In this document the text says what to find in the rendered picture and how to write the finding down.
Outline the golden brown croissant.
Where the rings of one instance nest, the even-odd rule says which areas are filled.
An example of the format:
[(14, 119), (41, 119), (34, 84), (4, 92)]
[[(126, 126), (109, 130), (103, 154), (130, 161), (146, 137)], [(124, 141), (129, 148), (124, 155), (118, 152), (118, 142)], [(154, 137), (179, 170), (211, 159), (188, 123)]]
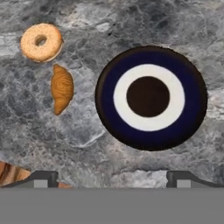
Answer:
[(74, 80), (72, 75), (58, 64), (53, 66), (51, 93), (54, 102), (54, 114), (60, 115), (74, 96)]

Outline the tan seeded bagel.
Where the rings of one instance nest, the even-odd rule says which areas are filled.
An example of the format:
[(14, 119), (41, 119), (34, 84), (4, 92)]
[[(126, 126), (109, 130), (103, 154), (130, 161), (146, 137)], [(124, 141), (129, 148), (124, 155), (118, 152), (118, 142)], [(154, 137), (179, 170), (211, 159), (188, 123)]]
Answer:
[(60, 53), (63, 45), (60, 30), (52, 24), (35, 24), (28, 28), (21, 40), (23, 55), (36, 62), (53, 60)]

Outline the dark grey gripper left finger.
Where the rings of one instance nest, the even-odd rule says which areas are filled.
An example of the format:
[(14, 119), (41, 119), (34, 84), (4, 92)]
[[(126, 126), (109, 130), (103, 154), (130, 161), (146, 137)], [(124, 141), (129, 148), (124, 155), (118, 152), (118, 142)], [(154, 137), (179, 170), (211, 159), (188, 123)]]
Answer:
[(58, 186), (58, 173), (56, 171), (35, 171), (28, 178), (4, 185), (3, 188), (57, 188)]

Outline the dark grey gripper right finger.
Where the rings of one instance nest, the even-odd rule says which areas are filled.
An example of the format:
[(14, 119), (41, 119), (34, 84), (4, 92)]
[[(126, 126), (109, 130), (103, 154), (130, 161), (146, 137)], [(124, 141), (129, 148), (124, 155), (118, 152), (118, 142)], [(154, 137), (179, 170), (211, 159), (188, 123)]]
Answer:
[(222, 185), (200, 179), (190, 171), (168, 171), (166, 178), (167, 188), (222, 188)]

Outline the dark blue and white plate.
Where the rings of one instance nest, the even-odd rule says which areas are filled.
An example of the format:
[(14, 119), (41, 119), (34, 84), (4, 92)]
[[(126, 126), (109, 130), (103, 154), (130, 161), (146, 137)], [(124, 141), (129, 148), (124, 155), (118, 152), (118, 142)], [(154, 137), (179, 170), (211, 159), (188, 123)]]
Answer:
[(144, 151), (161, 151), (197, 131), (207, 112), (207, 88), (182, 54), (141, 46), (104, 67), (95, 87), (95, 106), (117, 140)]

